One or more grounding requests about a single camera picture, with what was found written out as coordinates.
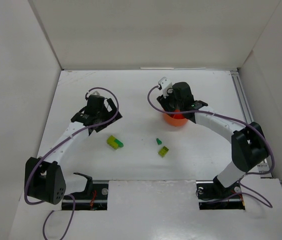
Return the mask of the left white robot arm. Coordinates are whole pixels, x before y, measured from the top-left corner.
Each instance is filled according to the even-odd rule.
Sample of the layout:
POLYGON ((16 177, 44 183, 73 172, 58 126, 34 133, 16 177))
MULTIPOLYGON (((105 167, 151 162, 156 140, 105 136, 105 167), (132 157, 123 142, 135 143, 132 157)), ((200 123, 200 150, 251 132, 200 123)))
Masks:
POLYGON ((100 132, 122 118, 115 95, 106 98, 87 93, 86 105, 74 114, 61 137, 41 157, 30 157, 25 164, 24 201, 28 205, 57 205, 75 194, 90 196, 94 191, 91 176, 79 172, 64 177, 66 161, 75 148, 93 132, 100 132))

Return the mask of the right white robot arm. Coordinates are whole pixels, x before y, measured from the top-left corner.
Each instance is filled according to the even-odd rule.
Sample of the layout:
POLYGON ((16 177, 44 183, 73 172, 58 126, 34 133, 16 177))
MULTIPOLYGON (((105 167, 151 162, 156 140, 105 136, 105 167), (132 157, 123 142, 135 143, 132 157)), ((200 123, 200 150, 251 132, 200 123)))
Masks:
POLYGON ((231 162, 214 179, 212 187, 219 194, 232 187, 257 164, 270 155, 261 126, 218 114, 206 102, 196 100, 186 82, 172 83, 162 78, 156 86, 161 113, 181 115, 225 138, 231 145, 231 162))

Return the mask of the orange divided round container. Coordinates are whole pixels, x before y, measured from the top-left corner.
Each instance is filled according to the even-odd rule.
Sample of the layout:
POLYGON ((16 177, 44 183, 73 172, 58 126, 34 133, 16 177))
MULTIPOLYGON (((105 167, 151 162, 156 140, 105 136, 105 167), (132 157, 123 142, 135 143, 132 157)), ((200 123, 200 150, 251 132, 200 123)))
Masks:
POLYGON ((173 127, 182 127, 184 126, 187 122, 188 122, 188 119, 186 119, 182 114, 177 114, 179 113, 180 110, 179 109, 176 109, 174 111, 174 114, 166 114, 164 113, 163 114, 163 119, 164 121, 173 126, 173 127))

